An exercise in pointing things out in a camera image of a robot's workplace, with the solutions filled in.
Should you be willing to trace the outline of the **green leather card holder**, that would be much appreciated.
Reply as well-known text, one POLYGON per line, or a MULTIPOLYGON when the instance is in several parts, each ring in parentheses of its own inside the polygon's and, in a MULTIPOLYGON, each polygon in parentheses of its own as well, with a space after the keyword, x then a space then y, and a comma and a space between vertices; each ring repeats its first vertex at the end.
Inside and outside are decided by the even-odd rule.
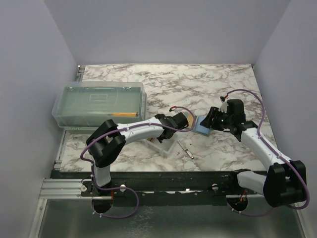
POLYGON ((203 126, 200 126, 200 122, 204 119, 204 116, 196 116, 195 119, 195 126, 193 126, 192 132, 204 135, 204 136, 209 136, 211 133, 210 128, 205 128, 203 126))

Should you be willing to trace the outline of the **gold card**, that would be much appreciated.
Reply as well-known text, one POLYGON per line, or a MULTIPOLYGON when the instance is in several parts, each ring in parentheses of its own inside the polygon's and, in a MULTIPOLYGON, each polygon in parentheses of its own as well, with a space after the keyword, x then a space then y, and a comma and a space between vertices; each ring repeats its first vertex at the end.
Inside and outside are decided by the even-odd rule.
POLYGON ((189 113, 186 113, 185 116, 186 116, 186 119, 188 121, 188 127, 187 128, 190 129, 192 126, 195 126, 196 116, 192 116, 189 113))

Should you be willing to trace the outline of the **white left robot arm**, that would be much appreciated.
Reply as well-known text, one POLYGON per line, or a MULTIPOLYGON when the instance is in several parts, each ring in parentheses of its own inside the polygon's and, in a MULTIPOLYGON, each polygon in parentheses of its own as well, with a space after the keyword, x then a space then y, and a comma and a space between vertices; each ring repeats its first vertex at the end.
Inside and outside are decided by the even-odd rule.
POLYGON ((174 116, 157 114, 140 122, 122 124, 109 119, 86 140, 88 153, 93 159, 92 172, 95 182, 93 191, 104 196, 110 189, 110 165, 117 159, 122 148, 132 142, 156 138, 159 142, 170 139, 175 132, 189 125, 183 113, 174 116))

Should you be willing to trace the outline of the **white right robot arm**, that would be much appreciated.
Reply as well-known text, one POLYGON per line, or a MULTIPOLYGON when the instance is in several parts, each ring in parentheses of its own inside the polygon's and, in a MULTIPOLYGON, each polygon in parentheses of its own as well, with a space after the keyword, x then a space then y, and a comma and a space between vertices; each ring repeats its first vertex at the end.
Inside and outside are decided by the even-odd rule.
POLYGON ((235 178, 228 181, 231 193, 239 194, 246 188, 251 189, 263 195, 271 207, 308 200, 305 165, 277 150, 259 131, 257 124, 246 120, 241 100, 230 99, 220 108, 211 107, 200 125, 231 133, 257 156, 267 172, 266 176, 262 176, 240 170, 235 178))

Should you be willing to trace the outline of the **small metal cylinder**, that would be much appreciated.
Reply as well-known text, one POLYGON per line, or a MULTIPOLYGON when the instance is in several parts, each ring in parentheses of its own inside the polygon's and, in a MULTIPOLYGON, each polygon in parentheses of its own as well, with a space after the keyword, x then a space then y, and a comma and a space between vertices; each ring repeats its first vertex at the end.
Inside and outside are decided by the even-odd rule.
POLYGON ((194 159, 193 154, 189 150, 185 150, 185 153, 191 158, 194 159))

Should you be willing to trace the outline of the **clear small plastic tray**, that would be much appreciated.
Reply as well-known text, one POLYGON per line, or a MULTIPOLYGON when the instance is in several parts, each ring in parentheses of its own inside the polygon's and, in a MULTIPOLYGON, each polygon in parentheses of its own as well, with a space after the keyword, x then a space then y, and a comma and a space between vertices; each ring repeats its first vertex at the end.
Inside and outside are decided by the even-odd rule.
POLYGON ((159 142, 157 138, 150 138, 149 140, 145 140, 144 144, 158 152, 163 157, 168 157, 173 148, 175 147, 176 140, 171 138, 168 140, 163 140, 162 142, 159 142))

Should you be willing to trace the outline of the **orange pencil in box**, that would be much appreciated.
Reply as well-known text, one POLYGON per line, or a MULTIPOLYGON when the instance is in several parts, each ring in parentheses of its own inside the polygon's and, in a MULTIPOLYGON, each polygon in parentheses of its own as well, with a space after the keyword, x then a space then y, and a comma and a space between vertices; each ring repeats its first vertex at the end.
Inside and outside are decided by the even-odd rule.
POLYGON ((133 113, 112 113, 109 114, 112 117, 138 117, 139 113, 138 112, 133 112, 133 113))

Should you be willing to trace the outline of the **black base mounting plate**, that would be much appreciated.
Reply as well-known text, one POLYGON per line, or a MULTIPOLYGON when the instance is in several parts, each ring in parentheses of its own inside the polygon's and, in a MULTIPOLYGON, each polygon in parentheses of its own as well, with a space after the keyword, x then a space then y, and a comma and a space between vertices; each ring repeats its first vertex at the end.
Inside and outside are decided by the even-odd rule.
POLYGON ((246 205, 254 194, 238 186, 235 172, 112 172, 102 191, 95 187, 89 173, 52 171, 49 179, 80 179, 82 196, 110 196, 111 200, 90 199, 103 210, 139 206, 225 206, 228 200, 246 205))

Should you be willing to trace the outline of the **clear plastic storage box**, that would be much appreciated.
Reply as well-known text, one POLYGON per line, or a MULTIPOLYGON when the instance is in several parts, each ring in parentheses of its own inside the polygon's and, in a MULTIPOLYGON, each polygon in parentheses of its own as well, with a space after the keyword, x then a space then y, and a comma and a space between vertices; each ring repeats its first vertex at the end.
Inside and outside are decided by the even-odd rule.
POLYGON ((71 82, 58 95, 52 116, 61 128, 89 130, 112 119, 115 123, 145 120, 147 93, 139 82, 71 82), (138 112, 138 117, 112 117, 112 113, 138 112))

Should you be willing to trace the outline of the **aluminium extrusion rail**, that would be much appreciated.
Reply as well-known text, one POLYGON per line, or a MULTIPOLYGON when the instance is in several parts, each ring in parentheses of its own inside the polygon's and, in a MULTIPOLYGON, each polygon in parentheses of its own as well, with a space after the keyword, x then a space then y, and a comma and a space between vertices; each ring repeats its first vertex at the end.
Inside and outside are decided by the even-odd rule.
POLYGON ((40 199, 94 199, 111 200, 110 196, 94 196, 88 193, 82 196, 80 179, 44 179, 40 190, 40 199))

